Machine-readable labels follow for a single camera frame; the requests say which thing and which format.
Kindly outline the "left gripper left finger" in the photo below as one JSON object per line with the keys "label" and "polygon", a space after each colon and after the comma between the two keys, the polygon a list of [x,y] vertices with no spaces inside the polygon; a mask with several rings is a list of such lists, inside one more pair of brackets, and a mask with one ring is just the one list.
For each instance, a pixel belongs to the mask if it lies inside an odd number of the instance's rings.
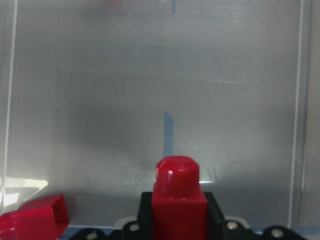
{"label": "left gripper left finger", "polygon": [[152,192],[143,192],[140,198],[136,221],[139,225],[141,240],[153,239],[152,195]]}

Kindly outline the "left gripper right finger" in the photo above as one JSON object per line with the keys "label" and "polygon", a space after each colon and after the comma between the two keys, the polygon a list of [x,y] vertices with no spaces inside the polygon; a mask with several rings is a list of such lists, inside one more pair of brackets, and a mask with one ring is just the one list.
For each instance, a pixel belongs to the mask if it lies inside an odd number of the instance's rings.
{"label": "left gripper right finger", "polygon": [[224,215],[212,192],[204,192],[207,200],[206,239],[223,240]]}

